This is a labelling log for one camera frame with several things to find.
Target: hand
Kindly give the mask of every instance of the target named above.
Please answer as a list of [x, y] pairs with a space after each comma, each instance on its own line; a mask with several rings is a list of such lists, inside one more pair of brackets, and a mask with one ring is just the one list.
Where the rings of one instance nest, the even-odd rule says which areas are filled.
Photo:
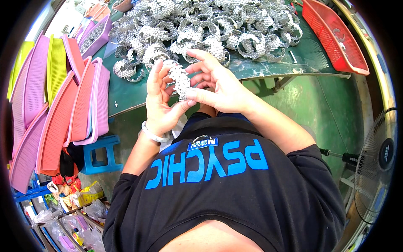
[[[188, 49], [187, 54], [200, 62], [186, 68], [189, 74], [200, 72], [190, 80], [191, 86], [197, 89], [189, 90], [186, 94], [189, 100], [209, 105], [224, 113], [245, 113], [251, 99], [256, 96], [245, 88], [235, 75], [223, 67], [211, 54], [199, 49]], [[212, 87], [215, 92], [204, 90]]]
[[145, 106], [147, 108], [147, 129], [162, 137], [162, 135], [172, 130], [178, 123], [179, 118], [196, 102], [192, 100], [178, 102], [173, 108], [168, 106], [169, 96], [173, 93], [174, 85], [166, 87], [172, 79], [167, 76], [168, 70], [174, 65], [162, 65], [162, 60], [158, 60], [151, 69], [147, 80], [147, 98]]

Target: person's right hand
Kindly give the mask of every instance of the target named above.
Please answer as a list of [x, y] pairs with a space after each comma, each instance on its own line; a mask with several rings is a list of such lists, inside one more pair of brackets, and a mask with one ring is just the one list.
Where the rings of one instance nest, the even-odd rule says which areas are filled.
[[[209, 105], [223, 113], [245, 113], [251, 99], [256, 96], [245, 88], [235, 75], [223, 67], [210, 53], [199, 49], [188, 49], [187, 54], [200, 62], [186, 68], [189, 74], [200, 72], [190, 79], [197, 88], [186, 94], [189, 100]], [[212, 87], [215, 92], [204, 90]]]

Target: person's left hand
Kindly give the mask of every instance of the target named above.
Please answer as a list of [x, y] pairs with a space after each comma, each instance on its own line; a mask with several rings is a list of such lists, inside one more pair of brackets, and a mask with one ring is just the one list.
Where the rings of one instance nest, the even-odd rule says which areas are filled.
[[178, 102], [172, 108], [168, 106], [169, 96], [173, 93], [174, 85], [166, 87], [167, 83], [172, 82], [167, 74], [173, 66], [163, 66], [162, 60], [158, 60], [152, 67], [147, 80], [147, 98], [145, 100], [147, 122], [145, 126], [151, 133], [159, 137], [172, 130], [181, 115], [196, 104], [195, 101], [187, 100]]

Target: label tag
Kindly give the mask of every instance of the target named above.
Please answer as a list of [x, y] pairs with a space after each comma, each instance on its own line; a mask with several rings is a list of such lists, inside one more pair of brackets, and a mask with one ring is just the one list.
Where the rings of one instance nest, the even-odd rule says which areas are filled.
[[201, 149], [208, 146], [217, 146], [218, 145], [218, 138], [210, 138], [206, 140], [198, 140], [195, 142], [190, 142], [187, 151]]

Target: electric fan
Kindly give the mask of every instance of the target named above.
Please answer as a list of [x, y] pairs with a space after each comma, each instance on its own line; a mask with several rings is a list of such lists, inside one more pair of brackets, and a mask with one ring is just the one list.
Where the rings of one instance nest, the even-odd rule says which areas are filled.
[[320, 149], [325, 156], [337, 156], [355, 166], [354, 202], [359, 216], [368, 224], [375, 222], [388, 193], [396, 146], [397, 109], [389, 108], [376, 118], [360, 154], [341, 155]]

